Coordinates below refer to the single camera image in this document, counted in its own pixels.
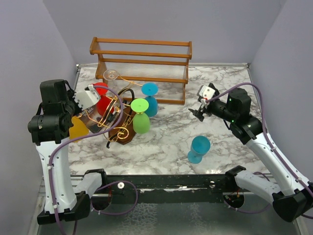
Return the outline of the clear wine glass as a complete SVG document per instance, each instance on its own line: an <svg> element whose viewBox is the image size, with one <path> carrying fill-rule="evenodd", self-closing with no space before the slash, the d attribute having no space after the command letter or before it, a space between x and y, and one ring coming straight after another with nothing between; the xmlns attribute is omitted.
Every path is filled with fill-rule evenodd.
<svg viewBox="0 0 313 235"><path fill-rule="evenodd" d="M103 82L109 87L114 87L114 81L119 77L119 72L116 70L106 70L103 72Z"/></svg>

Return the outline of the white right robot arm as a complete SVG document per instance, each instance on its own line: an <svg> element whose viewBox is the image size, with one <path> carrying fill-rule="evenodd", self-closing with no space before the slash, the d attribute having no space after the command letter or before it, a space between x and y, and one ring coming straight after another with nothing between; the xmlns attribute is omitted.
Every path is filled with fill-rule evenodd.
<svg viewBox="0 0 313 235"><path fill-rule="evenodd" d="M226 172L225 187L229 191L249 190L272 204L275 212L286 222L292 222L313 207L313 184L292 165L266 131L264 124L250 113L251 98L242 88L227 94L227 102L212 84L198 90L201 106L191 109L203 121L204 115L214 115L229 122L232 134L247 146L270 171L275 183L237 166Z"/></svg>

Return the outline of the teal plastic wine glass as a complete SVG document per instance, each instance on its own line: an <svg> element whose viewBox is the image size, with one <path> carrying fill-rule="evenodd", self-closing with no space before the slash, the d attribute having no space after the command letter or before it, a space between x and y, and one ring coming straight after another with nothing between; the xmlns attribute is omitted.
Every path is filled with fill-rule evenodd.
<svg viewBox="0 0 313 235"><path fill-rule="evenodd" d="M197 136L192 140L191 149L188 152L188 161L192 164L199 164L204 155L210 150L210 140L205 136Z"/></svg>

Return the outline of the green plastic wine glass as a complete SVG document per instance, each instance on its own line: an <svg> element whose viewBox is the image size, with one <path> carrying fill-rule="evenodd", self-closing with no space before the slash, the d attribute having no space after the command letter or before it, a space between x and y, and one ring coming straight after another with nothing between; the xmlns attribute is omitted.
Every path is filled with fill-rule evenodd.
<svg viewBox="0 0 313 235"><path fill-rule="evenodd" d="M138 134L145 134L150 130L150 119L145 113L148 108L149 103L143 98L137 98L131 103L131 109L135 112L133 128Z"/></svg>

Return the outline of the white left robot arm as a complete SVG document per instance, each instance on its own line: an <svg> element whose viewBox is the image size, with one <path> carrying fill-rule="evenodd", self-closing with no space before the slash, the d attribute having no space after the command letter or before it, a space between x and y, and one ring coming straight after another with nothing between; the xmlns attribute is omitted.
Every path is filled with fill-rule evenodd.
<svg viewBox="0 0 313 235"><path fill-rule="evenodd" d="M107 190L103 169L85 172L73 187L68 162L69 130L72 117L80 109L74 90L66 80L55 79L40 84L42 101L28 123L28 130L39 154L45 183L45 206L37 216L39 225L77 221L88 217L92 195Z"/></svg>

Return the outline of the blue plastic wine glass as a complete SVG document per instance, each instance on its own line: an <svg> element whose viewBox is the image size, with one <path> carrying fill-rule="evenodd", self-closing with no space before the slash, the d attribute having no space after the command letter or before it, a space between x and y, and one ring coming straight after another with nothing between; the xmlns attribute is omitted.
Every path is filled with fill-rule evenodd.
<svg viewBox="0 0 313 235"><path fill-rule="evenodd" d="M155 83L146 83L142 86L141 91L144 95L146 95L145 99L149 103L149 107L145 113L149 117L154 117L158 112L158 102L154 97L154 95L158 92L158 86Z"/></svg>

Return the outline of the orange plastic wine glass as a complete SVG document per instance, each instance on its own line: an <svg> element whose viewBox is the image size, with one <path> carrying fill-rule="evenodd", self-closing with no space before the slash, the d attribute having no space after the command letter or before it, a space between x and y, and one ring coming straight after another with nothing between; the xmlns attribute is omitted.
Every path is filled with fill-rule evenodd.
<svg viewBox="0 0 313 235"><path fill-rule="evenodd" d="M70 140L89 134L89 129L77 116L73 116L71 122L73 126L69 129Z"/></svg>

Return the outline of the red plastic wine glass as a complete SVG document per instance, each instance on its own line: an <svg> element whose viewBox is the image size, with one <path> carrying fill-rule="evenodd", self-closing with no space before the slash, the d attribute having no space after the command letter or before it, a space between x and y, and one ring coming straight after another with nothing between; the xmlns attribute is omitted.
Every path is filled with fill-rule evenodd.
<svg viewBox="0 0 313 235"><path fill-rule="evenodd" d="M106 111L110 111L110 113L114 112L114 108L109 108L111 103L111 99L106 96L108 90L103 88L96 88L96 91L100 95L100 100L96 103L95 107L99 115L103 116Z"/></svg>

